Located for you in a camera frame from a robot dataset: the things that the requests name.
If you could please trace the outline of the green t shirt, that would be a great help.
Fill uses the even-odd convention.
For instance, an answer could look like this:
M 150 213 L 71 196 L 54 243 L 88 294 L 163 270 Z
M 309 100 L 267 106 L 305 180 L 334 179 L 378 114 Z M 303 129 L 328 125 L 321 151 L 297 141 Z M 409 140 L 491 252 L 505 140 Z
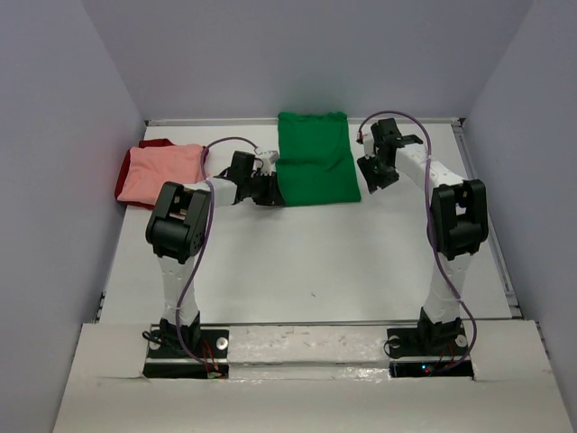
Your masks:
M 357 203 L 362 199 L 345 113 L 281 112 L 278 136 L 276 169 L 286 206 Z

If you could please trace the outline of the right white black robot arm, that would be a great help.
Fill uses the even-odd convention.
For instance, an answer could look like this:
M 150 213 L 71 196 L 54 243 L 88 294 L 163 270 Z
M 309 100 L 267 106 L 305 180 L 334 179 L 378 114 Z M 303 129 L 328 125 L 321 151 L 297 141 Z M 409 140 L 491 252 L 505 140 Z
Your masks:
M 463 301 L 463 285 L 472 257 L 489 235 L 486 187 L 481 180 L 467 180 L 435 160 L 428 131 L 404 135 L 391 112 L 379 112 L 365 122 L 371 131 L 357 132 L 356 141 L 364 150 L 357 165 L 368 191 L 385 189 L 401 175 L 422 189 L 426 237 L 434 258 L 417 324 L 390 329 L 385 353 L 392 359 L 444 357 L 450 349 L 465 358 L 474 341 L 466 337 L 461 318 L 470 313 Z

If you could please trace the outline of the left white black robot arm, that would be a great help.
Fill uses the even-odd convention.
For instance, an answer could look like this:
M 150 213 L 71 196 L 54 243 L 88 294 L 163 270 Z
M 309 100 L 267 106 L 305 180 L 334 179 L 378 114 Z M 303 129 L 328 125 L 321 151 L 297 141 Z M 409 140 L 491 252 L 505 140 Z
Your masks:
M 159 330 L 145 335 L 149 341 L 181 356 L 195 356 L 201 326 L 194 279 L 215 210 L 247 198 L 258 206 L 283 206 L 275 171 L 278 160 L 276 151 L 237 151 L 229 167 L 214 177 L 191 185 L 168 181 L 161 187 L 145 231 L 160 265 L 164 296 Z

